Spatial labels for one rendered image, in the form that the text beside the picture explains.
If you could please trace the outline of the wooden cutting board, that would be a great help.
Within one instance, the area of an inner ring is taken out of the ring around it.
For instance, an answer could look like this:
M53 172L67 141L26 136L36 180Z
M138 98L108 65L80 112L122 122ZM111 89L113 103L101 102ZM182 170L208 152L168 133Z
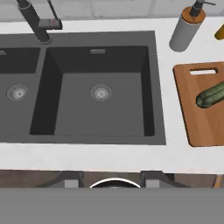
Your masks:
M179 64L173 73L189 144L224 146L224 101L209 108L196 104L198 94L224 81L224 61Z

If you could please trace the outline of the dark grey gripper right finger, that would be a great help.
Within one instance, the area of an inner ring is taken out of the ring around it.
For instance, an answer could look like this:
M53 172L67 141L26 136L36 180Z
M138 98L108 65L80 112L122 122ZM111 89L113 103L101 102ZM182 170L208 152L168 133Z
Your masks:
M187 188L187 185L170 180L162 171L141 171L142 188Z

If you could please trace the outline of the green cucumber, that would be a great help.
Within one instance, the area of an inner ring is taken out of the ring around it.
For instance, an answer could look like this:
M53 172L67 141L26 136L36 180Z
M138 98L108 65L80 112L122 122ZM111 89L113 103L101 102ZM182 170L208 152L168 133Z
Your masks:
M196 104L203 109L224 100L224 81L202 91L196 97Z

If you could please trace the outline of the dark grey double sink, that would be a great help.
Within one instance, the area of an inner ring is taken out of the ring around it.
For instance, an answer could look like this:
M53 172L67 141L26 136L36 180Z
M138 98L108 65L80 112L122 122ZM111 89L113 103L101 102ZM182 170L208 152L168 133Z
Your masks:
M164 145L154 31L0 34L0 143Z

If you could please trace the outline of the yellow object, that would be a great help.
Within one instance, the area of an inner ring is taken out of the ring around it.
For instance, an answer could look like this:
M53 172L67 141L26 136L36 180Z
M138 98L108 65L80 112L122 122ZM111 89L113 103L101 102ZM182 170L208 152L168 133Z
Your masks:
M224 24L221 26L221 28L214 34L215 38L218 40L224 39Z

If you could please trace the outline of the black and white round object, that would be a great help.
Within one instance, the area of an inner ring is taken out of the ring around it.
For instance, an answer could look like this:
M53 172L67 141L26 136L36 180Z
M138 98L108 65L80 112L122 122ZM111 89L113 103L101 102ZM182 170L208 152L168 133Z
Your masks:
M126 178L105 178L93 183L90 188L140 188L140 185Z

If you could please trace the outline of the dark grey tap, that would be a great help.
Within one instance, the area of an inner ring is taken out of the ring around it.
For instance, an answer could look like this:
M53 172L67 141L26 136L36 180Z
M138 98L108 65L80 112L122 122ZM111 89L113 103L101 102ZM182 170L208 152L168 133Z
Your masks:
M51 0L46 0L52 11L53 18L41 19L29 0L17 0L17 7L25 21L31 27L38 42L42 45L49 44L52 38L47 33L49 30L62 30L62 21L58 18Z

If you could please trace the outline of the grey soap dispenser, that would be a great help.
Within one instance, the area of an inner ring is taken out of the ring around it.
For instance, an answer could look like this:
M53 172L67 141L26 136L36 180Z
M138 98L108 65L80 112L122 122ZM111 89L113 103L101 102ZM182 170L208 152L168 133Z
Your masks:
M187 6L182 10L169 42L169 47L174 52L182 53L192 42L196 32L206 18L206 13L203 10L204 4L215 6L215 3L207 0L194 0L192 6Z

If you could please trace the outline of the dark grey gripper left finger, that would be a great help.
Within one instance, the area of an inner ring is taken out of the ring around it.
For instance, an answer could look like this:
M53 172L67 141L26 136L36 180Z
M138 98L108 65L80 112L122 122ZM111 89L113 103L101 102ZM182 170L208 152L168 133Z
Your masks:
M57 178L43 184L43 187L82 188L83 171L62 171Z

